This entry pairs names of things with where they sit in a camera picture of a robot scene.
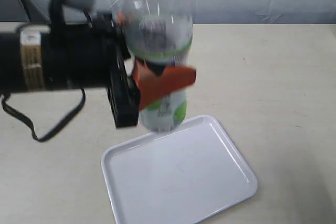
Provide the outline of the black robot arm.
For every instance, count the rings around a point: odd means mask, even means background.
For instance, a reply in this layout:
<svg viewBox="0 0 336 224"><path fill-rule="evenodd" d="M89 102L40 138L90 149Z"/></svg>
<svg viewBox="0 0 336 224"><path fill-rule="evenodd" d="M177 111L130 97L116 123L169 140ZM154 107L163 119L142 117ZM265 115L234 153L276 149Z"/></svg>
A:
<svg viewBox="0 0 336 224"><path fill-rule="evenodd" d="M106 88L117 128L133 127L139 112L171 92L191 86L196 70L130 58L122 27L110 15L92 23L53 22L49 31L27 23L1 33L1 93Z"/></svg>

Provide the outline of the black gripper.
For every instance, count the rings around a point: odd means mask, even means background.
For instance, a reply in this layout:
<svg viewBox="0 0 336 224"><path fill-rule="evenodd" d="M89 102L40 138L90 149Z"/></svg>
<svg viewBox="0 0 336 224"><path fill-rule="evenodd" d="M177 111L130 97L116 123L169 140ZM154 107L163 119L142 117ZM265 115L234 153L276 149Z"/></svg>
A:
<svg viewBox="0 0 336 224"><path fill-rule="evenodd" d="M67 28L68 68L74 84L81 88L104 87L117 128L138 124L139 110L178 90L193 85L196 69L163 66L160 75L140 60L134 62L132 77L124 62L131 58L120 25L136 21L133 13L98 13L84 24Z"/></svg>

